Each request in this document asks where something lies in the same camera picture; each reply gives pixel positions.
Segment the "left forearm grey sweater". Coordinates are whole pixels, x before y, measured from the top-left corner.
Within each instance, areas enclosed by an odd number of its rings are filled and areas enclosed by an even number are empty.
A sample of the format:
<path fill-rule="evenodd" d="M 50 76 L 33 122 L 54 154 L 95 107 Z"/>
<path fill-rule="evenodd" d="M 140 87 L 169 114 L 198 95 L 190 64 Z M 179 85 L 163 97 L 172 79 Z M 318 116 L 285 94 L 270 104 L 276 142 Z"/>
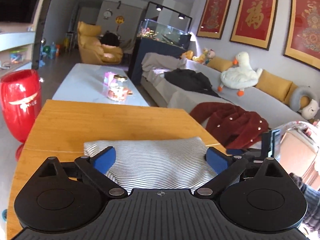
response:
<path fill-rule="evenodd" d="M 289 176 L 300 189 L 307 202 L 308 208 L 302 224 L 306 225 L 311 232 L 317 232 L 319 236 L 320 220 L 320 192 L 305 184 L 301 177 L 290 173 Z"/>

